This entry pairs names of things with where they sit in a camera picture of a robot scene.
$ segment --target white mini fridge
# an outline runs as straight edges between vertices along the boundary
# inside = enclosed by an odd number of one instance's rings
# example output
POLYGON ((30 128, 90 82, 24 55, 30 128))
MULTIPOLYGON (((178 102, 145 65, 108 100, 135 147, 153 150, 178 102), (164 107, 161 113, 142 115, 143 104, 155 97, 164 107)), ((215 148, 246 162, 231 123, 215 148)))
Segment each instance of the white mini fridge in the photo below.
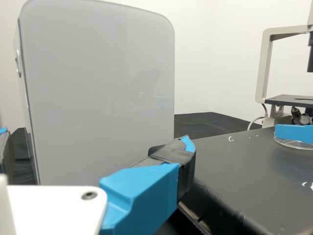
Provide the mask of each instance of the white mini fridge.
POLYGON ((98 185, 174 137, 174 30, 96 0, 30 0, 15 53, 41 185, 98 185))

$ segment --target black object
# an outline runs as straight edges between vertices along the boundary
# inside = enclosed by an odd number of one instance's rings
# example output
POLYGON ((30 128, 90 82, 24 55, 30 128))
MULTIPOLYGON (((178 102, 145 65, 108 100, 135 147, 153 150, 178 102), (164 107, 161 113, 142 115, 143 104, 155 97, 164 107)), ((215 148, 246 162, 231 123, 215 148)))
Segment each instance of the black object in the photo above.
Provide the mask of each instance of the black object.
POLYGON ((10 132, 0 134, 0 173, 7 175, 8 182, 14 182, 14 150, 10 132))
POLYGON ((296 124, 296 125, 300 125, 300 118, 301 118, 301 112, 298 108, 296 107, 292 107, 291 108, 291 114, 292 114, 292 122, 293 124, 296 124))
POLYGON ((273 138, 274 129, 266 128, 194 140, 195 184, 182 202, 212 234, 225 223, 240 232, 222 234, 310 234, 312 153, 273 138))
POLYGON ((310 117, 313 117, 313 108, 306 108, 305 113, 310 117))
POLYGON ((196 153, 185 151, 185 144, 178 139, 166 145, 151 147, 148 157, 132 165, 160 165, 163 163, 180 163, 178 178, 178 201, 189 191, 195 175, 196 153))
POLYGON ((266 104, 313 108, 313 96, 305 95, 281 94, 272 98, 268 98, 264 102, 266 104))
POLYGON ((12 133, 11 139, 14 148, 15 159, 16 160, 29 159, 26 143, 26 129, 25 128, 16 129, 12 133))
POLYGON ((313 32, 310 32, 309 46, 311 48, 310 48, 310 55, 309 55, 307 72, 313 72, 313 32))

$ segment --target metal frame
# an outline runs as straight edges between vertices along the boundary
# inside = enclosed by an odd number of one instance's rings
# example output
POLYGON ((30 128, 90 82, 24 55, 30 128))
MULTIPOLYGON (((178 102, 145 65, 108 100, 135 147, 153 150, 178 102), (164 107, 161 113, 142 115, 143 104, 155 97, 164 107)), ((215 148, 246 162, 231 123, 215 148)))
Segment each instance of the metal frame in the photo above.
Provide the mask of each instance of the metal frame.
POLYGON ((299 34, 309 33, 313 31, 312 25, 313 25, 313 1, 311 2, 307 25, 268 28, 263 32, 258 71, 258 81, 255 94, 256 102, 264 103, 266 99, 273 41, 292 37, 299 34))

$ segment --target black tabletop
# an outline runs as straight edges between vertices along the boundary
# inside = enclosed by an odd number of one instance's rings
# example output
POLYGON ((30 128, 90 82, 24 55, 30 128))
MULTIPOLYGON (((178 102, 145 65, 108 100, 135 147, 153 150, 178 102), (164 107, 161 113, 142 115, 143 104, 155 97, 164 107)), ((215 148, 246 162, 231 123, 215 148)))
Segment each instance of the black tabletop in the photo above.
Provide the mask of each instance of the black tabletop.
MULTIPOLYGON (((313 151, 284 147, 273 132, 266 128, 194 140, 196 184, 256 231, 313 230, 313 151)), ((197 196, 199 201, 205 197, 197 196)), ((203 203, 194 208, 199 216, 204 210, 203 203)))

